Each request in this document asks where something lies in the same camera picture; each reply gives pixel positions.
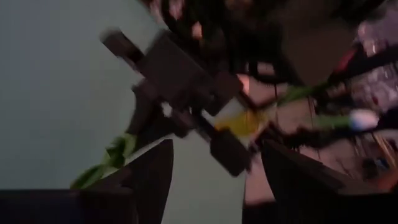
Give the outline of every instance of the black mount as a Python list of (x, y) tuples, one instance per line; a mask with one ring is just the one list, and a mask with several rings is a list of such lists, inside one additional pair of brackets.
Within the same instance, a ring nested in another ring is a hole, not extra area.
[[(217, 115), (239, 95), (243, 85), (234, 75), (211, 70), (171, 32), (163, 31), (144, 55), (121, 31), (111, 31), (104, 45), (144, 77), (133, 88), (136, 110), (126, 132), (142, 147), (168, 134), (183, 138), (197, 130), (210, 142), (211, 155), (233, 176), (250, 165), (251, 155), (228, 129), (216, 130), (202, 112)], [(161, 104), (172, 107), (169, 117)]]

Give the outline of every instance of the pale green wall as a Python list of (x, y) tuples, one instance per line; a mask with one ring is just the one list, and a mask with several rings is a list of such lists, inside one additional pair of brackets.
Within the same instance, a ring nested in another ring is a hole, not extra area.
[[(140, 76), (99, 41), (108, 27), (142, 49), (159, 30), (135, 0), (0, 1), (0, 189), (66, 188), (124, 131)], [(178, 139), (164, 223), (240, 223), (243, 187)]]

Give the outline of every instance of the red object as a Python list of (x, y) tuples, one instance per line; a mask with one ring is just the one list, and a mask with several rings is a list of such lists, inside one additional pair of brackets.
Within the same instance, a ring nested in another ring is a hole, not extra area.
[(357, 49), (351, 49), (339, 62), (338, 66), (335, 68), (335, 72), (342, 72), (348, 65), (349, 61), (354, 57)]

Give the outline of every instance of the green leaf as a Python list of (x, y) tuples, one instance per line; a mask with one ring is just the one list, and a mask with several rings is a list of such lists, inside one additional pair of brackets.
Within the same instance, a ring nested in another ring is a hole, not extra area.
[(111, 159), (109, 160), (108, 165), (111, 167), (115, 167), (117, 169), (120, 169), (124, 166), (125, 158), (120, 155), (120, 154), (115, 154)]
[(124, 166), (126, 158), (134, 153), (136, 136), (123, 134), (113, 140), (112, 145), (106, 148), (106, 153), (100, 165), (86, 170), (71, 184), (71, 189), (84, 189), (97, 180), (100, 180), (107, 171), (113, 167), (120, 169)]
[(106, 165), (97, 165), (84, 171), (75, 181), (70, 185), (71, 189), (84, 189), (100, 180), (105, 175)]

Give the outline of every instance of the yellow object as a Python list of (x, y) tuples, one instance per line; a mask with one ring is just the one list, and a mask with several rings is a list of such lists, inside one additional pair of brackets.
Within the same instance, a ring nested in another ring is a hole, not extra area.
[(254, 134), (259, 129), (260, 124), (267, 120), (265, 113), (255, 113), (248, 110), (235, 117), (216, 122), (215, 128), (217, 130), (229, 128), (236, 136), (244, 137)]

